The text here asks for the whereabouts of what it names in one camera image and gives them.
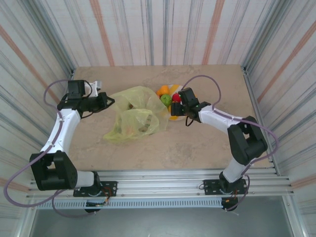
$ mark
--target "beige tabletop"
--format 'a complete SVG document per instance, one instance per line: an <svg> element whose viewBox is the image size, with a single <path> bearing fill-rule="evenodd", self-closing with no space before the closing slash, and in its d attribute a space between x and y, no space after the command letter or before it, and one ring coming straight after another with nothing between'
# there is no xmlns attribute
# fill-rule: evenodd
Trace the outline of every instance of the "beige tabletop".
<svg viewBox="0 0 316 237"><path fill-rule="evenodd" d="M154 91L164 84L183 85L200 74L218 81L222 90L218 109L241 117L254 116L238 65L84 67L76 70L75 79L101 80L101 91L110 96L138 85ZM188 86L200 102L214 103L218 98L209 79L198 78ZM70 159L78 170L225 168L232 157L228 136L207 124L194 122L186 127L184 120L170 121L164 132L114 145L103 140L114 122L111 108L80 121L70 147ZM268 160L255 164L270 166Z"/></svg>

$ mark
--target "plastic bag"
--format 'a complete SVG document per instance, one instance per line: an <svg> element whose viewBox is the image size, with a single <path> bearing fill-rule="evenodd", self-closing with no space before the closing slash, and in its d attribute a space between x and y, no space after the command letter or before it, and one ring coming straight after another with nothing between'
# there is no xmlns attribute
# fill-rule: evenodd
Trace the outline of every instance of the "plastic bag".
<svg viewBox="0 0 316 237"><path fill-rule="evenodd" d="M111 132L104 139L119 143L166 130L167 107L149 88L137 86L111 95L115 103L110 107L117 113Z"/></svg>

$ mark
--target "red apple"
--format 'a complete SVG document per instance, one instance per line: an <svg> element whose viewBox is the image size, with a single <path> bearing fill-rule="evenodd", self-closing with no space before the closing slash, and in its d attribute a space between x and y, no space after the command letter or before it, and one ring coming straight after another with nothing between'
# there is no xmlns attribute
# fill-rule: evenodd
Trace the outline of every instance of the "red apple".
<svg viewBox="0 0 316 237"><path fill-rule="evenodd" d="M181 102L181 97L178 93L174 93L173 96L172 96L172 101L174 102Z"/></svg>

